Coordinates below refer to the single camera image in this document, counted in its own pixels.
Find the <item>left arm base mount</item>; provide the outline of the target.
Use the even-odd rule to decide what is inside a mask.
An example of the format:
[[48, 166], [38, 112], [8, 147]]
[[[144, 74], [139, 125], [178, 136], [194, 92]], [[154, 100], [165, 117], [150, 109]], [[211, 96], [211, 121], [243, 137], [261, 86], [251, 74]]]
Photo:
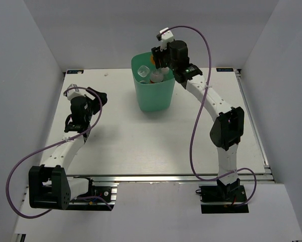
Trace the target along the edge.
[[116, 201], [117, 185], [89, 181], [88, 192], [72, 199], [68, 211], [111, 211]]

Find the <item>orange juice bottle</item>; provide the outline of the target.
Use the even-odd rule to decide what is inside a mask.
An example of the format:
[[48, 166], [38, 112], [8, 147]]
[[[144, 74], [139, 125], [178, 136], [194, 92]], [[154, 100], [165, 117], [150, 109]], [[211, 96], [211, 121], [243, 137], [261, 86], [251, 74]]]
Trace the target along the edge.
[[150, 56], [150, 61], [151, 61], [151, 63], [152, 63], [153, 65], [155, 65], [155, 60], [154, 60], [154, 56], [153, 56], [153, 55]]

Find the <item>bottle green blue label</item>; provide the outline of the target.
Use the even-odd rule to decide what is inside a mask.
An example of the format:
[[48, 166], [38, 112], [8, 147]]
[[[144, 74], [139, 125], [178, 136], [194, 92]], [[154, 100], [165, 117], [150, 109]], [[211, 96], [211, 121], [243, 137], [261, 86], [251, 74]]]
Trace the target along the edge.
[[149, 75], [150, 69], [147, 66], [142, 65], [138, 68], [137, 73], [140, 77], [145, 78]]

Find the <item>bottle red label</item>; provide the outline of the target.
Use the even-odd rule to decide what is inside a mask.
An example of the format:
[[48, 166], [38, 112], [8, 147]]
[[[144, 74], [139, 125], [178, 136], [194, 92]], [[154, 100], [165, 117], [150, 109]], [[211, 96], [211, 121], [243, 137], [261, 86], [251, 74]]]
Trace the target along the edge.
[[160, 83], [164, 79], [164, 74], [161, 69], [153, 70], [150, 73], [150, 82], [151, 83]]

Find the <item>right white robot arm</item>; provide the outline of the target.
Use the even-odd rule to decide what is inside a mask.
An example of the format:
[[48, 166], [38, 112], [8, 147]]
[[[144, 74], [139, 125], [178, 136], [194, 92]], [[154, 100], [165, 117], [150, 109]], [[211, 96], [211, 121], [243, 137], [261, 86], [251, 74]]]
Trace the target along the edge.
[[218, 177], [217, 195], [229, 201], [235, 195], [240, 180], [237, 174], [236, 153], [241, 136], [244, 134], [245, 112], [233, 107], [209, 86], [209, 78], [190, 62], [188, 47], [184, 41], [174, 40], [165, 48], [151, 49], [156, 68], [169, 68], [175, 80], [201, 103], [213, 120], [209, 136], [217, 148]]

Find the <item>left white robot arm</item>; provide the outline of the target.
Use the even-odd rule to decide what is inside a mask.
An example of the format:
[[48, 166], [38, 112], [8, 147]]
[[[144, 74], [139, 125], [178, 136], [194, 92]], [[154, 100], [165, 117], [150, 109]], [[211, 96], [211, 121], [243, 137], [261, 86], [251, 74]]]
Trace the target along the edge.
[[96, 189], [91, 179], [67, 177], [71, 162], [89, 137], [92, 116], [100, 113], [101, 107], [107, 103], [106, 93], [92, 88], [88, 89], [88, 93], [93, 97], [71, 85], [65, 94], [71, 104], [71, 113], [65, 120], [63, 142], [40, 166], [29, 170], [31, 208], [66, 210], [77, 197], [84, 201], [95, 198]]

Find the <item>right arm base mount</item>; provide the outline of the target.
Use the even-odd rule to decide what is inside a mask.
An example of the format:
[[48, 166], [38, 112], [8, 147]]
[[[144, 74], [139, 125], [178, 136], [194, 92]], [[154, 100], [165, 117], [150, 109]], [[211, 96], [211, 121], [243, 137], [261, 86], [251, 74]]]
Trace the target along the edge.
[[200, 186], [196, 194], [200, 196], [202, 214], [249, 213], [247, 204], [240, 206], [247, 200], [244, 186], [240, 186], [227, 197], [223, 197], [218, 186]]

